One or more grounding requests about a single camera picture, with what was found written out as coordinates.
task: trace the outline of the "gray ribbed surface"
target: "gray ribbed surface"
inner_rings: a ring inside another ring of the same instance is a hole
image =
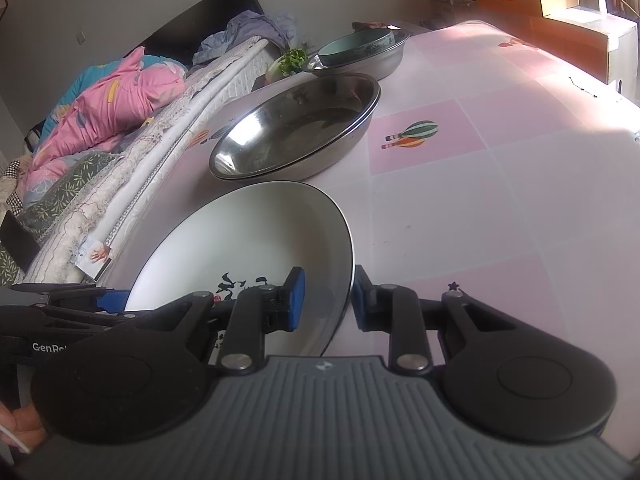
[[[316,366],[328,362],[322,371]],[[596,438],[505,444],[460,423],[425,380],[379,358],[271,358],[223,380],[169,433],[130,446],[53,437],[19,469],[28,480],[618,480],[632,468]]]

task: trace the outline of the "silver screw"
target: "silver screw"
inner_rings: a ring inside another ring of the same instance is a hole
[[[220,363],[229,370],[246,370],[251,366],[251,358],[247,354],[229,354]]]
[[[418,354],[402,354],[397,360],[398,366],[405,370],[420,371],[429,366],[429,360]]]

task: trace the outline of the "pink tablecloth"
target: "pink tablecloth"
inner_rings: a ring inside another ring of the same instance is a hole
[[[214,132],[299,83],[227,105]],[[599,81],[478,22],[411,38],[362,141],[309,182],[343,210],[375,283],[465,292],[594,352],[618,404],[605,437],[640,450],[640,110]],[[437,133],[395,145],[417,121]],[[186,216],[228,191],[195,143],[164,181],[108,284],[131,286]],[[328,354],[386,354],[347,314]]]

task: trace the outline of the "white bowl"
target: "white bowl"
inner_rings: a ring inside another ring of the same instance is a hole
[[[334,201],[301,182],[253,184],[197,210],[146,262],[126,310],[151,310],[194,290],[236,298],[243,287],[261,285],[256,278],[282,285],[295,266],[306,281],[300,325],[269,334],[266,353],[320,355],[348,302],[353,245]]]

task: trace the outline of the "black headboard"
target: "black headboard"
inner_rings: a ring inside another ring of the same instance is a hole
[[[140,45],[145,54],[167,56],[191,66],[193,54],[207,36],[226,29],[228,21],[243,10],[263,14],[258,0],[202,0],[156,30]]]

